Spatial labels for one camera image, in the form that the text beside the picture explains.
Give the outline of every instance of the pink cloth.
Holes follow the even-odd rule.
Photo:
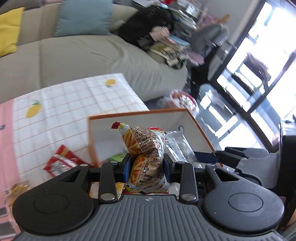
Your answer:
[[[168,37],[170,35],[170,31],[167,27],[156,26],[152,28],[152,31],[149,34],[153,40],[157,42],[165,37]]]
[[[12,136],[13,100],[0,105],[0,208],[4,206],[4,191],[20,181]]]
[[[185,50],[185,53],[188,54],[190,62],[194,65],[200,66],[205,63],[204,58],[200,54],[195,53],[191,50]]]

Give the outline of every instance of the red snack packet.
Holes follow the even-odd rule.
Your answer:
[[[73,152],[71,152],[66,146],[61,145],[59,147],[59,149],[56,151],[57,155],[61,155],[71,161],[73,161],[74,163],[76,163],[77,165],[81,165],[81,164],[88,164],[85,163],[84,161],[82,161],[79,157],[77,157]]]
[[[53,177],[64,173],[73,167],[81,164],[87,164],[77,157],[73,152],[61,145],[55,155],[46,163],[44,170],[48,171]]]
[[[73,165],[70,166],[69,164],[53,156],[46,163],[44,170],[48,171],[52,177],[56,177],[72,168],[73,168]]]

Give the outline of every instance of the sofa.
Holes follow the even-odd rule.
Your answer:
[[[143,101],[183,88],[186,67],[172,69],[160,56],[114,34],[136,9],[113,5],[111,35],[54,38],[59,7],[55,3],[23,12],[18,50],[0,58],[0,103],[40,88],[110,73],[123,73]]]

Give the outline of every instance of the orange-rimmed box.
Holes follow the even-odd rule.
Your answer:
[[[187,109],[161,109],[90,116],[88,120],[89,153],[95,166],[99,167],[107,158],[127,153],[120,132],[111,129],[114,122],[149,128],[157,126],[166,131],[184,128],[184,136],[193,151],[211,153],[212,144]]]

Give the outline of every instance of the metal rivet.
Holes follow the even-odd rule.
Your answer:
[[[196,196],[191,193],[185,193],[182,195],[182,199],[185,201],[193,201],[196,199]]]
[[[104,193],[101,195],[101,199],[104,201],[111,201],[115,199],[115,196],[112,193]]]

